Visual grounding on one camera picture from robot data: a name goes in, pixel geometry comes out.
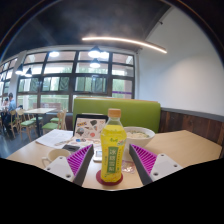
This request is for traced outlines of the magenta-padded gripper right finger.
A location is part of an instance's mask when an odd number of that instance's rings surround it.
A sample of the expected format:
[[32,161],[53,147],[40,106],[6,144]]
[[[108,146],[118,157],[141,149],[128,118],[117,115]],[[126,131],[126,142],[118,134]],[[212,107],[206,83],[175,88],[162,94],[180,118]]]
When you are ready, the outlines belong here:
[[129,145],[129,154],[135,163],[143,185],[147,185],[182,169],[164,153],[158,155],[134,144]]

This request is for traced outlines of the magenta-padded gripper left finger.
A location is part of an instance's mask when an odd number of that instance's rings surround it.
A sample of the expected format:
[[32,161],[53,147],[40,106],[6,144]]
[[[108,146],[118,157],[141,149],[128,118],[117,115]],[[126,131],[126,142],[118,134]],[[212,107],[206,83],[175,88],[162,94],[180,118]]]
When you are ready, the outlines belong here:
[[45,170],[81,186],[94,154],[93,145],[85,146],[68,157],[59,156]]

